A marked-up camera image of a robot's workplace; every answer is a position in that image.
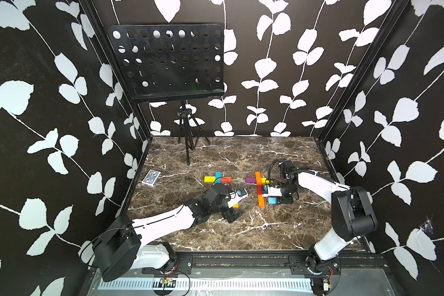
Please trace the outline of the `light blue block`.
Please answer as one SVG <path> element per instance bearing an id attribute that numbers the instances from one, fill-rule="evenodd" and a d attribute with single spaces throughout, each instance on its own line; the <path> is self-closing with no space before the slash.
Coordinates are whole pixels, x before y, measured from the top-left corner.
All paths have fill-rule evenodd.
<path id="1" fill-rule="evenodd" d="M 277 202 L 277 198 L 276 197 L 269 197 L 268 198 L 268 203 L 269 204 L 273 204 L 273 205 L 276 205 L 278 202 Z"/>

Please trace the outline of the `red-orange block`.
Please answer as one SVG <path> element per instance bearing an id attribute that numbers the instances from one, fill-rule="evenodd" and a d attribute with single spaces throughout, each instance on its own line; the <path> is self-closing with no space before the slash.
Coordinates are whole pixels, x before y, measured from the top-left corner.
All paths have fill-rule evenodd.
<path id="1" fill-rule="evenodd" d="M 232 182 L 232 178 L 229 176 L 223 176 L 220 178 L 222 183 L 231 183 Z"/>

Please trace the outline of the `orange block front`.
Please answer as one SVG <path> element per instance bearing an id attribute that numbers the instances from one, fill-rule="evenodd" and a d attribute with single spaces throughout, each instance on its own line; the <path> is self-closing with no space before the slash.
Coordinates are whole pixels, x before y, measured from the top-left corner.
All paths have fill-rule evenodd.
<path id="1" fill-rule="evenodd" d="M 265 207 L 265 198 L 262 195 L 258 195 L 257 199 L 258 199 L 259 207 L 264 208 Z"/>

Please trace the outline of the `orange block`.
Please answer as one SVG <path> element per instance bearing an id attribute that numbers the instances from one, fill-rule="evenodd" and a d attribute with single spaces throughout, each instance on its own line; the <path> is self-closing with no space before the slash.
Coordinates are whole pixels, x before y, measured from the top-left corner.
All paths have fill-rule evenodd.
<path id="1" fill-rule="evenodd" d="M 256 184 L 257 186 L 262 186 L 264 185 L 263 179 L 261 177 L 261 172 L 260 171 L 256 171 L 255 172 L 255 179 L 256 179 Z"/>
<path id="2" fill-rule="evenodd" d="M 264 208 L 265 207 L 265 198 L 262 195 L 258 195 L 257 199 L 258 199 L 259 207 Z"/>

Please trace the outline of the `red block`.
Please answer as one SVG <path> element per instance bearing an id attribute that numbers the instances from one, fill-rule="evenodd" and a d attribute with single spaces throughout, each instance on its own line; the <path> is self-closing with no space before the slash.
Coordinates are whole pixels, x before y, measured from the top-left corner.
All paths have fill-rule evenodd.
<path id="1" fill-rule="evenodd" d="M 258 197 L 263 197 L 262 188 L 263 188 L 263 186 L 257 186 L 257 196 Z"/>

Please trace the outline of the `purple block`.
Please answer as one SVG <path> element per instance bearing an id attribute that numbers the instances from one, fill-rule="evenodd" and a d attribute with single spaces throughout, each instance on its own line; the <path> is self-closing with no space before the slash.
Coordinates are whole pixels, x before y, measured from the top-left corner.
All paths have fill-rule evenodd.
<path id="1" fill-rule="evenodd" d="M 245 182 L 249 183 L 249 184 L 256 184 L 257 183 L 257 179 L 253 178 L 253 177 L 249 177 L 249 178 L 245 179 Z"/>

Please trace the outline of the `teal block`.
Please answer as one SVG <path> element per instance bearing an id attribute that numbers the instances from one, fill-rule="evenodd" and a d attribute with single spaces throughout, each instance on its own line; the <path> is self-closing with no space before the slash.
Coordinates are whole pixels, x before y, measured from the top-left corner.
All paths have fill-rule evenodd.
<path id="1" fill-rule="evenodd" d="M 215 183 L 215 184 L 221 183 L 221 182 L 222 182 L 222 181 L 221 181 L 221 178 L 222 178 L 222 173 L 221 173 L 221 172 L 216 172 L 214 183 Z"/>

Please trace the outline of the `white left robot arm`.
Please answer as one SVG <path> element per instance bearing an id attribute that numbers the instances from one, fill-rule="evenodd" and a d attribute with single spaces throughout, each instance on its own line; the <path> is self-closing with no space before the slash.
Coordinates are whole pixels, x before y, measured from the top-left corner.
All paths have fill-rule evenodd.
<path id="1" fill-rule="evenodd" d="M 228 223 L 235 222 L 240 213 L 234 206 L 247 196 L 245 189 L 217 183 L 169 212 L 135 220 L 118 217 L 91 242 L 102 280 L 111 282 L 129 270 L 143 268 L 174 270 L 176 254 L 161 238 L 205 223 L 215 213 Z"/>

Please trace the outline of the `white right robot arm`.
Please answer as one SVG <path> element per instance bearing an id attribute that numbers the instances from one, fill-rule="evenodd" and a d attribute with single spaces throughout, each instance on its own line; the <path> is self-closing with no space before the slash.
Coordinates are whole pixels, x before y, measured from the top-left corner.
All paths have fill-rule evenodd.
<path id="1" fill-rule="evenodd" d="M 307 189 L 331 205 L 331 229 L 310 247 L 305 266 L 314 275 L 325 272 L 332 261 L 355 239 L 378 228 L 378 220 L 366 190 L 342 185 L 290 160 L 274 160 L 268 169 L 270 189 L 279 189 L 279 204 L 293 204 L 298 190 Z"/>

